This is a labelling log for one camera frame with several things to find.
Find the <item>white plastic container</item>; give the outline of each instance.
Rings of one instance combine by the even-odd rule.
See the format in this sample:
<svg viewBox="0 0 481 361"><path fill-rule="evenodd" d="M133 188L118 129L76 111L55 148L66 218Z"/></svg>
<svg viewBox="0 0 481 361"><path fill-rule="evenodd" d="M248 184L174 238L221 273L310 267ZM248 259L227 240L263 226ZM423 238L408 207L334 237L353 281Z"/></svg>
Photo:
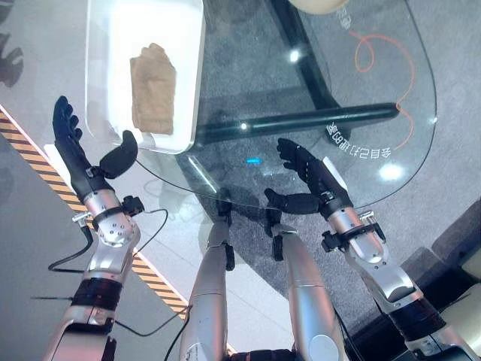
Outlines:
<svg viewBox="0 0 481 361"><path fill-rule="evenodd" d="M86 43L86 125L118 143L131 130L139 147L178 154L195 138L202 58L202 0L89 0ZM132 122L130 59L156 43L177 72L172 135L142 133Z"/></svg>

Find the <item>white object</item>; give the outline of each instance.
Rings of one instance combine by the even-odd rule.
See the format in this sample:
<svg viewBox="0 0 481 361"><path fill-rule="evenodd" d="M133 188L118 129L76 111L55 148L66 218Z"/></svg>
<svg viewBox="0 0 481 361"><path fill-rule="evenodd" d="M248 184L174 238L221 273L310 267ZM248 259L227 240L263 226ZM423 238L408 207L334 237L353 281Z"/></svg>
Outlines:
<svg viewBox="0 0 481 361"><path fill-rule="evenodd" d="M194 141L204 52L202 0L89 0L86 122L96 138L118 142L131 130L139 147L177 154ZM141 133L132 122L130 59L156 43L177 72L172 135Z"/></svg>
<svg viewBox="0 0 481 361"><path fill-rule="evenodd" d="M336 11L348 0L289 0L297 9L309 14L328 14Z"/></svg>
<svg viewBox="0 0 481 361"><path fill-rule="evenodd" d="M441 316L481 356L481 284L473 285Z"/></svg>

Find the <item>yellow and black striped tape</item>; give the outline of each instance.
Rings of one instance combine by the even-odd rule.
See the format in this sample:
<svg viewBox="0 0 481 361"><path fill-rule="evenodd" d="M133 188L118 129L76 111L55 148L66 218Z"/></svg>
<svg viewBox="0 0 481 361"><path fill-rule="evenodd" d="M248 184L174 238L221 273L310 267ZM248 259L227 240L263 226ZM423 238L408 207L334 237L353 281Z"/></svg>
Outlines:
<svg viewBox="0 0 481 361"><path fill-rule="evenodd" d="M0 133L73 211L87 211L85 205L79 202L77 195L65 184L55 168L38 151L33 141L26 136L26 133L14 120L7 117L2 111L0 111ZM87 220L86 223L93 228L92 220ZM132 270L173 312L181 311L179 317L182 320L186 318L186 310L183 309L187 306L187 302L141 253L137 253L134 257ZM235 353L234 348L229 344L227 344L227 351L229 354Z"/></svg>

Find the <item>silver metal joint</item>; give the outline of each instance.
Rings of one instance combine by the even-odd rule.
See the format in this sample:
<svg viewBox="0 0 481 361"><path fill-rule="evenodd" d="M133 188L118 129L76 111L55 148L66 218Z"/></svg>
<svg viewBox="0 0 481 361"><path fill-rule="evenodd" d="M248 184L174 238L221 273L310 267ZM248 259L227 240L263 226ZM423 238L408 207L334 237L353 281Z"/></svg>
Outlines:
<svg viewBox="0 0 481 361"><path fill-rule="evenodd" d="M83 203L94 218L107 209L121 206L113 190L97 190L89 193L83 199Z"/></svg>

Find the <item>cable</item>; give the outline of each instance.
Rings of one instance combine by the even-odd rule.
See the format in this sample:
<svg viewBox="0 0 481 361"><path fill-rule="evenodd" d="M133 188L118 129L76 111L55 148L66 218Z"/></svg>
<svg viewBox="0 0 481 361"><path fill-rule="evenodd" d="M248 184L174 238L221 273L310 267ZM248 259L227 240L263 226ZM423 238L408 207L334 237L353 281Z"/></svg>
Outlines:
<svg viewBox="0 0 481 361"><path fill-rule="evenodd" d="M167 351L167 353L165 354L164 361L167 361L169 355L171 354L172 349L174 348L175 343L177 342L177 339L180 337L180 335L182 335L183 330L186 328L187 324L189 323L189 321L190 321L190 309L191 309L191 308L192 308L192 306L190 306L190 307L187 308L186 322L183 324L183 326L182 326L182 328L180 329L179 333L177 333L177 335L175 336L174 340L172 341L171 346L168 348L168 351Z"/></svg>
<svg viewBox="0 0 481 361"><path fill-rule="evenodd" d="M150 243L150 241L152 241L152 240L159 234L159 232L162 230L162 228L164 228L165 224L167 223L167 219L168 219L168 211L167 211L167 209L165 209L165 208L160 208L160 209L156 209L156 210L154 210L154 211L145 212L145 213L151 214L151 213L156 213L156 212L160 212L160 211L164 211L164 212L165 212L164 222L162 222L162 225L159 227L159 229L157 229L157 231L153 234L153 236L150 237L149 240L148 240L147 242L145 242L144 245L137 250L137 252L134 253L134 256L133 256L133 257L137 256L137 253L139 253L141 250L143 250L143 249Z"/></svg>
<svg viewBox="0 0 481 361"><path fill-rule="evenodd" d="M153 331L151 332L148 332L148 333L140 333L139 331L135 331L133 328L131 328L130 326L127 326L125 325L124 323L118 321L118 320L115 320L115 323L121 327L123 327L124 329L126 329L127 331L130 331L132 332L134 335L137 335L137 336L140 336L140 337L149 337L151 335L153 335L154 333L158 332L162 327L164 327L165 325L167 325L169 322L171 322L175 317L177 317L179 314L181 314L182 312L184 312L185 310L187 309L190 309L192 308L192 306L186 306L184 307L182 310L176 312L174 314L174 316L172 316L171 318L169 318L168 320L166 320L162 325L160 325L159 327L157 327L156 329L154 329Z"/></svg>
<svg viewBox="0 0 481 361"><path fill-rule="evenodd" d="M61 301L73 301L73 297L50 297L50 296L32 296L30 299L46 299L46 300L61 300Z"/></svg>
<svg viewBox="0 0 481 361"><path fill-rule="evenodd" d="M362 357L361 353L359 352L359 349L357 348L357 346L354 344L354 341L352 340L352 337L351 335L349 334L349 332L347 331L347 327L346 327L346 324L344 324L344 321L342 318L340 318L340 315L339 313L337 312L336 308L333 306L333 309L334 309L334 313L336 314L336 317L337 319L339 320L339 323L340 323L340 327L341 327L341 332L344 334L346 334L346 339L347 339L347 342L349 342L349 346L352 348L352 350L354 351L355 353L355 356L358 358L359 361L364 361L364 358Z"/></svg>
<svg viewBox="0 0 481 361"><path fill-rule="evenodd" d="M80 229L82 230L82 233L85 235L85 238L87 238L87 244L84 248L82 248L81 250L79 250L78 252L66 257L66 258L63 258L63 259L60 259L58 261L55 261L54 263L52 263L51 265L48 266L48 270L49 271L52 271L52 272L64 272L64 273L83 273L83 270L81 269L70 269L70 268L56 268L58 265L61 265L63 263L66 263L66 262L69 262L69 261L72 261L73 259L76 259L78 258L79 256L83 255L85 252L87 252L90 247L92 246L93 244L93 237L92 237L92 233L90 233L90 229L88 226L83 226L83 227L80 227Z"/></svg>

